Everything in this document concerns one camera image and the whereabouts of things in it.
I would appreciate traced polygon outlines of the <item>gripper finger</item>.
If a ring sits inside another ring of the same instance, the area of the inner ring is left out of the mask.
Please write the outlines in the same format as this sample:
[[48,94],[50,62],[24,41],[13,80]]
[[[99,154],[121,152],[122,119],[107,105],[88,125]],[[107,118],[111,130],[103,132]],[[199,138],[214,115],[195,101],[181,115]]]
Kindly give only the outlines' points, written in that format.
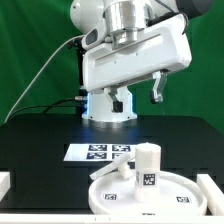
[[107,87],[104,89],[104,93],[112,102],[112,111],[114,113],[122,113],[123,112],[123,102],[119,101],[117,98],[118,91],[116,88]]
[[167,73],[158,71],[153,74],[154,85],[150,91],[150,99],[153,104],[163,101],[163,90],[167,83]]

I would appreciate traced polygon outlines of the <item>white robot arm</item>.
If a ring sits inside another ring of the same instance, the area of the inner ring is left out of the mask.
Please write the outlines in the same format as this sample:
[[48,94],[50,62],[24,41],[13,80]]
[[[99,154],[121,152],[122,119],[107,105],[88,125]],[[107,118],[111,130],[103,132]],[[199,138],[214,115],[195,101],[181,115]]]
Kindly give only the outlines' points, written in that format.
[[154,82],[151,100],[163,100],[169,74],[192,60],[188,22],[206,14],[214,0],[73,0],[70,17],[83,33],[82,120],[100,128],[137,121],[128,87]]

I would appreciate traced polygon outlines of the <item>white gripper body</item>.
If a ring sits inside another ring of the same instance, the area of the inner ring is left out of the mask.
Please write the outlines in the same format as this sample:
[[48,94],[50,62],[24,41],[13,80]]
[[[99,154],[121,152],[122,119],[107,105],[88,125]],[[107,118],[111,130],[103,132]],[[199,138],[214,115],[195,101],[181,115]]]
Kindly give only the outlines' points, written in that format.
[[138,40],[125,47],[113,50],[103,43],[88,50],[83,59],[85,89],[119,88],[151,79],[154,72],[187,68],[192,56],[184,28],[185,18],[179,14],[140,31]]

